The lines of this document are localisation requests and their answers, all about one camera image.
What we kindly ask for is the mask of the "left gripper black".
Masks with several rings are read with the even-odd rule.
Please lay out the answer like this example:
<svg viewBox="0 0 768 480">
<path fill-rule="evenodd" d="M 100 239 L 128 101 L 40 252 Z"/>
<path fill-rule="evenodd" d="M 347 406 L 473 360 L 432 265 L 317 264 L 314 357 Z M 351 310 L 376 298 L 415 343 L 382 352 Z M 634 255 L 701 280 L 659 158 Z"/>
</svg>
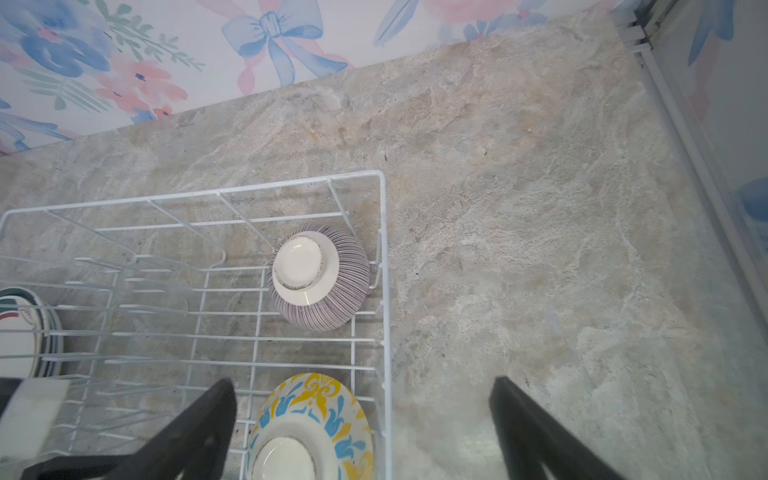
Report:
<svg viewBox="0 0 768 480">
<path fill-rule="evenodd" d="M 57 456 L 25 468 L 21 479 L 102 478 L 131 458 L 132 455 Z"/>
</svg>

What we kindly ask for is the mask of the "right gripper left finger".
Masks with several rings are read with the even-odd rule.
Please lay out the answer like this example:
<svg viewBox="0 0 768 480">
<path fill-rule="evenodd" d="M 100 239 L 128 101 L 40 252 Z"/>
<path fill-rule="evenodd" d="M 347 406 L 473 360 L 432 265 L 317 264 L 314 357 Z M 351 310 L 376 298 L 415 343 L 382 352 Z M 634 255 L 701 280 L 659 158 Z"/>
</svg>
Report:
<svg viewBox="0 0 768 480">
<path fill-rule="evenodd" d="M 237 413 L 234 385 L 224 378 L 158 435 L 109 472 L 108 479 L 219 479 Z"/>
</svg>

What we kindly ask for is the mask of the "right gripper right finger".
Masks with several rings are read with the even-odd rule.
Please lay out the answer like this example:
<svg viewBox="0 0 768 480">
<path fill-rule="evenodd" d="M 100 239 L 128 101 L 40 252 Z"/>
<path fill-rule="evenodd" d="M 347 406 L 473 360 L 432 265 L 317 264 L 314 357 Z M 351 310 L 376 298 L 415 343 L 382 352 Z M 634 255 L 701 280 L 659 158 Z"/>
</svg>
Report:
<svg viewBox="0 0 768 480">
<path fill-rule="evenodd" d="M 622 477 L 510 378 L 495 379 L 489 407 L 509 478 Z"/>
</svg>

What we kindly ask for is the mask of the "yellow blue patterned bowl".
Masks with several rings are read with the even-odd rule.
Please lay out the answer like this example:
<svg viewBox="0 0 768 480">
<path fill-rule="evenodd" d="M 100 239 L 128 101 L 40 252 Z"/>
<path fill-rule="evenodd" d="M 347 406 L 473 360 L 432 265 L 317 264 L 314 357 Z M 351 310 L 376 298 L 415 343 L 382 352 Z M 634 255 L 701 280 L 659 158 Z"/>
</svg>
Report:
<svg viewBox="0 0 768 480">
<path fill-rule="evenodd" d="M 276 387 L 249 432 L 246 479 L 372 479 L 372 431 L 357 398 L 320 373 Z"/>
</svg>

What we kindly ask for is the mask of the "white wire dish rack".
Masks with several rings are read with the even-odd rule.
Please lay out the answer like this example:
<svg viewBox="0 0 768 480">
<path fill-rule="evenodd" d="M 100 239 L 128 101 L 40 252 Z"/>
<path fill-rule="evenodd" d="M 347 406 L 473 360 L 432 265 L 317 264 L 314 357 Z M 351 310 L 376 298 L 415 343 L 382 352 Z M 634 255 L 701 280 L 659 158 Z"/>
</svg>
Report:
<svg viewBox="0 0 768 480">
<path fill-rule="evenodd" d="M 371 281 L 343 326 L 285 320 L 267 286 L 280 244 L 307 224 L 354 235 Z M 246 479 L 249 432 L 272 391 L 320 373 L 361 404 L 372 479 L 393 475 L 386 182 L 379 171 L 7 211 L 1 290 L 35 292 L 63 330 L 70 389 L 43 453 L 133 455 L 217 381 L 237 413 L 219 479 Z"/>
</svg>

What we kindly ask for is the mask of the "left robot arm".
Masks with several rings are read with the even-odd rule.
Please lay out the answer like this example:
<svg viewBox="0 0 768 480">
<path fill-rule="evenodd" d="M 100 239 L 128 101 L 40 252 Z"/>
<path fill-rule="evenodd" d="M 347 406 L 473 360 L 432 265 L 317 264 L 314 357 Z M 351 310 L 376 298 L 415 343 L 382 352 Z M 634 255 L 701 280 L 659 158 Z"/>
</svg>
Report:
<svg viewBox="0 0 768 480">
<path fill-rule="evenodd" d="M 134 455 L 67 456 L 43 453 L 70 382 L 50 378 L 1 380 L 3 479 L 149 479 Z"/>
</svg>

